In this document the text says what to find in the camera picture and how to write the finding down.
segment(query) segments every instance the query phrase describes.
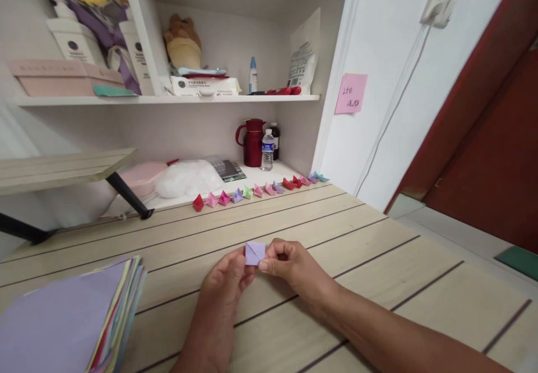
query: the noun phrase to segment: red thermos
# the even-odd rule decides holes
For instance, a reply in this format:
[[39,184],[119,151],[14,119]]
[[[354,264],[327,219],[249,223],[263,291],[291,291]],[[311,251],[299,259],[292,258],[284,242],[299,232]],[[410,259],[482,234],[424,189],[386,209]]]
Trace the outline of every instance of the red thermos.
[[[235,141],[244,150],[244,162],[247,167],[262,166],[262,139],[263,139],[263,124],[261,119],[246,119],[246,125],[241,125],[235,132]],[[239,133],[241,129],[247,128],[244,144],[239,143]]]

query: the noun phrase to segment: water bottle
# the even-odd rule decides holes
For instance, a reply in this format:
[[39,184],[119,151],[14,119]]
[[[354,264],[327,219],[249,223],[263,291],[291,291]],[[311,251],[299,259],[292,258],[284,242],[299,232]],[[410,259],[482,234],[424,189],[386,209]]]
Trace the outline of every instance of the water bottle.
[[275,138],[271,129],[265,129],[265,136],[262,140],[262,171],[271,171],[273,169],[273,147]]

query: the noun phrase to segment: green mat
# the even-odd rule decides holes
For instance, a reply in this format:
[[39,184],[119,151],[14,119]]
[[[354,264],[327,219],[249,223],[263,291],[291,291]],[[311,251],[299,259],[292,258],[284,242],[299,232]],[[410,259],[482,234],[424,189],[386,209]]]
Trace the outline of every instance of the green mat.
[[513,246],[501,252],[495,259],[538,282],[538,255]]

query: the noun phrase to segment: plush bear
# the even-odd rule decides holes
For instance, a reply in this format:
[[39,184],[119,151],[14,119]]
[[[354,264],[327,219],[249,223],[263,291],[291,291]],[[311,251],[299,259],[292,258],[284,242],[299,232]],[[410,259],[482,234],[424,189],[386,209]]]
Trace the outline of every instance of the plush bear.
[[166,50],[175,68],[201,68],[202,43],[194,30],[192,19],[181,19],[174,14],[170,17],[170,29],[164,33]]

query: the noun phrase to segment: wooden desk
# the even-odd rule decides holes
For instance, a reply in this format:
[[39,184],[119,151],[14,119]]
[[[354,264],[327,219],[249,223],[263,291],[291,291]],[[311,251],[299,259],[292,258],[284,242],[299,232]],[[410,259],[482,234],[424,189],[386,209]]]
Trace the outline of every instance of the wooden desk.
[[[245,241],[298,240],[342,285],[515,369],[538,330],[526,296],[324,183],[227,207],[190,204],[59,232],[0,263],[0,310],[55,279],[140,254],[149,274],[122,372],[167,372],[202,279]],[[230,371],[368,371],[345,338],[306,312],[281,280],[258,274],[239,303]]]
[[[116,172],[127,164],[136,149],[118,149],[95,153],[77,153],[27,159],[0,160],[0,195],[40,191],[106,179],[125,200],[147,219],[147,210]],[[40,243],[52,232],[46,232],[0,213],[0,231]]]

